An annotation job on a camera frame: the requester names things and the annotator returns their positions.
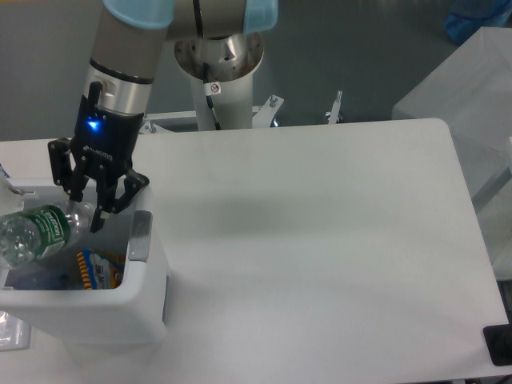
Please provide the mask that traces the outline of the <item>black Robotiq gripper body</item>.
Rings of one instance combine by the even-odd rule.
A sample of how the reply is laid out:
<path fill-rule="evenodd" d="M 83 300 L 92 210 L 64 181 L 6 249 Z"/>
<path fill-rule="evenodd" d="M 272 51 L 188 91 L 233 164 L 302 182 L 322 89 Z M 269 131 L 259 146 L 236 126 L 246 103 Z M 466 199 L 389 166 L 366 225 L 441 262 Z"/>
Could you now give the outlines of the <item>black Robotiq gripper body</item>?
<path fill-rule="evenodd" d="M 70 150 L 83 174 L 99 180 L 99 168 L 106 172 L 106 184 L 115 184 L 133 168 L 132 153 L 144 114 L 117 114 L 91 108 L 82 96 Z"/>

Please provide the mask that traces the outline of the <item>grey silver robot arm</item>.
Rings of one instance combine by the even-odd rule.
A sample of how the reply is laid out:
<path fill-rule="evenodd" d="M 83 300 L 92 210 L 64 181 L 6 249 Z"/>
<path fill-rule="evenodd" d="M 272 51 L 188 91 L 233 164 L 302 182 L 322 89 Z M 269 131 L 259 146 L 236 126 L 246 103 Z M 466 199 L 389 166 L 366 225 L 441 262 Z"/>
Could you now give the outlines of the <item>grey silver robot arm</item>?
<path fill-rule="evenodd" d="M 251 83 L 263 59 L 262 32 L 275 27 L 276 1 L 105 1 L 90 56 L 74 135 L 48 145 L 55 184 L 79 202 L 88 181 L 97 202 L 90 224 L 127 208 L 149 183 L 132 154 L 162 49 L 174 43 L 181 69 L 197 85 L 202 130 L 253 125 Z"/>

